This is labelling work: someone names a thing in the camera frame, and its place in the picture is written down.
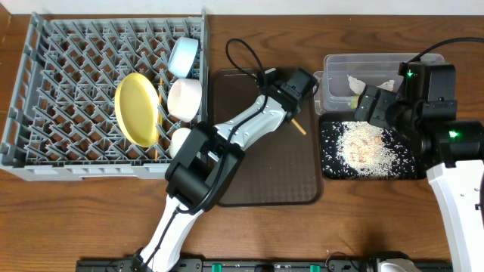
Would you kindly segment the pink white bowl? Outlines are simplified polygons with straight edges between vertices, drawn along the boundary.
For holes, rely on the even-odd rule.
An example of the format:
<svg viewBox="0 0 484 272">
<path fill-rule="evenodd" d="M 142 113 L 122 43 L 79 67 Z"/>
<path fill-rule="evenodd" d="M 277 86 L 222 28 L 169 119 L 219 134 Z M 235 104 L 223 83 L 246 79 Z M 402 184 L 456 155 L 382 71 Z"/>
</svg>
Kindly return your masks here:
<svg viewBox="0 0 484 272">
<path fill-rule="evenodd" d="M 200 108 L 202 85 L 197 79 L 177 79 L 169 89 L 167 109 L 175 118 L 190 122 Z"/>
</svg>

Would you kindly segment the small pale green cup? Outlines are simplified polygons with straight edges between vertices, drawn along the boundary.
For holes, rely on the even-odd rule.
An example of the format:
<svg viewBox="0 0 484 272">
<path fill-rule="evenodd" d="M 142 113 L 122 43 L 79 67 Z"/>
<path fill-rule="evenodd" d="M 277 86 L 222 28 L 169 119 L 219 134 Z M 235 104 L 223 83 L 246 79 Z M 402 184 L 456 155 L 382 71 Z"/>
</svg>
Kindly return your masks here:
<svg viewBox="0 0 484 272">
<path fill-rule="evenodd" d="M 173 132 L 169 146 L 169 155 L 172 158 L 176 156 L 190 133 L 191 130 L 189 128 L 178 128 Z"/>
</svg>

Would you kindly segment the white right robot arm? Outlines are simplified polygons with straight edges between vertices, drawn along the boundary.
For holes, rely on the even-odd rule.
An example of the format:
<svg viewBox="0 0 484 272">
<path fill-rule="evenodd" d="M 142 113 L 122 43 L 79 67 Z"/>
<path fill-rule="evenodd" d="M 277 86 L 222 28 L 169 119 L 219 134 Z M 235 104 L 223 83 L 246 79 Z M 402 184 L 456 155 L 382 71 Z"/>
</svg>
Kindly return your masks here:
<svg viewBox="0 0 484 272">
<path fill-rule="evenodd" d="M 355 120 L 405 139 L 439 204 L 452 268 L 483 269 L 483 125 L 458 120 L 456 72 L 446 62 L 401 63 L 398 91 L 366 85 Z"/>
</svg>

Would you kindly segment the yellow round plate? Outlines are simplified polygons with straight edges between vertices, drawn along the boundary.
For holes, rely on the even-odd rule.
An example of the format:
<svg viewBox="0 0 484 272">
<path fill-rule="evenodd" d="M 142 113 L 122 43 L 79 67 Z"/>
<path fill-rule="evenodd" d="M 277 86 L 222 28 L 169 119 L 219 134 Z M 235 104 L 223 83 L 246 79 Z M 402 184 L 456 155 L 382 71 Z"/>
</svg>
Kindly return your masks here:
<svg viewBox="0 0 484 272">
<path fill-rule="evenodd" d="M 117 86 L 114 96 L 115 117 L 123 135 L 140 147 L 157 141 L 159 97 L 150 80 L 130 73 Z"/>
</svg>

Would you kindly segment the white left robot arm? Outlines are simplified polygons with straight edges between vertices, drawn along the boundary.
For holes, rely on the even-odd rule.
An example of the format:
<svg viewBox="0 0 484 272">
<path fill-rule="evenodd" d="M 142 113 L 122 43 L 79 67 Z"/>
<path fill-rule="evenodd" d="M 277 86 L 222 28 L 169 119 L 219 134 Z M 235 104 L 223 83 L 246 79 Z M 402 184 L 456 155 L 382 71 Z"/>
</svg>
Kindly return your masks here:
<svg viewBox="0 0 484 272">
<path fill-rule="evenodd" d="M 249 108 L 214 126 L 196 125 L 165 173 L 166 205 L 151 241 L 132 260 L 132 271 L 169 271 L 178 262 L 182 244 L 195 221 L 223 196 L 245 157 L 264 135 L 291 122 L 300 104 L 319 87 L 302 68 L 289 79 L 276 69 L 259 73 L 261 94 Z"/>
</svg>

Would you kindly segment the light blue bowl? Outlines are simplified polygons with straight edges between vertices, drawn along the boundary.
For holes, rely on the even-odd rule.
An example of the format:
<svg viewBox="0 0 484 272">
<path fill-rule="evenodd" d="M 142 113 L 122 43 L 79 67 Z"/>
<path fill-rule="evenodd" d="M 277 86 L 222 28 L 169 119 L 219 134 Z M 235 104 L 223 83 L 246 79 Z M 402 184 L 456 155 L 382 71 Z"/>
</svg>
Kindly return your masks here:
<svg viewBox="0 0 484 272">
<path fill-rule="evenodd" d="M 194 63 L 198 44 L 197 39 L 177 39 L 169 57 L 168 71 L 178 78 L 186 78 Z"/>
</svg>

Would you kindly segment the wooden chopstick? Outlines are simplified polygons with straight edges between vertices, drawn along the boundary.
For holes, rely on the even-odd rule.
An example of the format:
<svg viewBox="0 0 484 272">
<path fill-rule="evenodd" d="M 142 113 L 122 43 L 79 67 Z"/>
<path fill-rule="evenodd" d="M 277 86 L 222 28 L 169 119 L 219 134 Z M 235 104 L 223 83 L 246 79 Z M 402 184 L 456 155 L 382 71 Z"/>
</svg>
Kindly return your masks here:
<svg viewBox="0 0 484 272">
<path fill-rule="evenodd" d="M 291 123 L 299 130 L 299 132 L 302 135 L 306 135 L 307 134 L 306 130 L 295 119 L 292 119 L 291 120 Z"/>
<path fill-rule="evenodd" d="M 163 78 L 160 78 L 160 83 L 158 85 L 158 104 L 157 106 L 161 106 L 161 103 L 162 103 L 162 100 L 163 100 L 163 97 L 162 97 L 162 90 L 163 90 Z M 157 110 L 157 124 L 155 125 L 155 129 L 157 130 L 157 126 L 163 122 L 163 119 L 162 119 L 162 115 L 160 113 L 159 110 Z M 157 130 L 157 139 L 156 139 L 156 144 L 159 143 L 159 139 L 160 139 L 160 133 L 158 132 Z M 155 156 L 154 156 L 154 160 L 157 162 L 158 161 L 158 156 L 159 156 L 159 152 L 158 150 L 155 148 Z"/>
</svg>

